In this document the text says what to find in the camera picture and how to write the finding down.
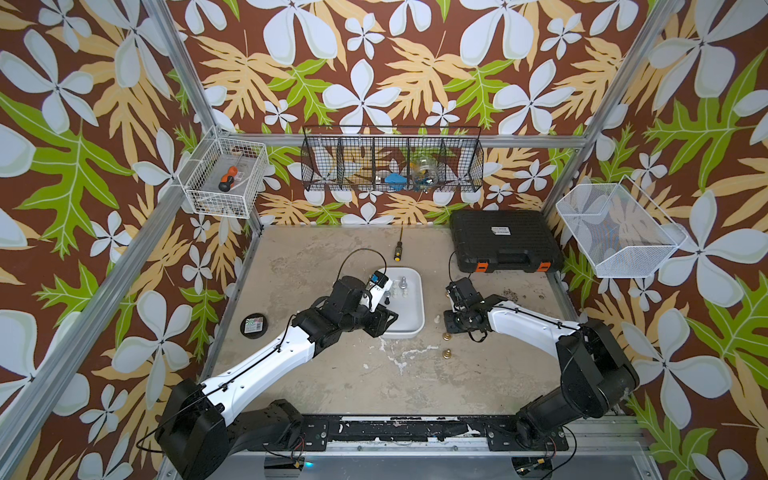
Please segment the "white plastic storage box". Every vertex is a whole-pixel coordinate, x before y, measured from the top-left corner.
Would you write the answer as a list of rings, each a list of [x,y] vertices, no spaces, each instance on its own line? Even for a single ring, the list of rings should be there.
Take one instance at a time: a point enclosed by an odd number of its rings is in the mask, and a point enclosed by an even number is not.
[[[401,340],[410,339],[419,334],[425,326],[426,315],[424,309],[424,295],[421,275],[408,267],[389,268],[386,275],[393,281],[391,303],[387,308],[398,314],[397,321],[382,335],[385,339]],[[408,288],[399,288],[399,280],[405,276]],[[399,288],[401,296],[392,297],[392,289]]]

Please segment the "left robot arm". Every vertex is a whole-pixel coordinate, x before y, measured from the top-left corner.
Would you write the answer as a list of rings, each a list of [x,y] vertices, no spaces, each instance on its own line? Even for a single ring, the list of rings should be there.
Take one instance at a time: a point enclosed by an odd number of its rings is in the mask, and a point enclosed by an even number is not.
[[[266,347],[201,383],[185,379],[174,386],[154,439],[178,474],[206,479],[238,451],[298,446],[303,417],[289,402],[275,400],[253,412],[247,406],[342,334],[363,330],[373,338],[383,335],[398,318],[382,302],[392,286],[382,271],[367,282],[340,277],[330,295],[294,314],[285,332]]]

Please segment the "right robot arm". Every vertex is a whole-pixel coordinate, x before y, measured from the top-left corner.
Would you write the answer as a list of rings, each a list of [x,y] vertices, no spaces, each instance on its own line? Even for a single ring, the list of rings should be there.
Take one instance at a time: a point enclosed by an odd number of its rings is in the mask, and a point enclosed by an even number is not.
[[[530,449],[579,418],[600,418],[640,386],[639,374],[610,328],[598,320],[555,319],[494,295],[444,312],[450,334],[498,333],[558,361],[559,386],[515,415],[515,441]]]

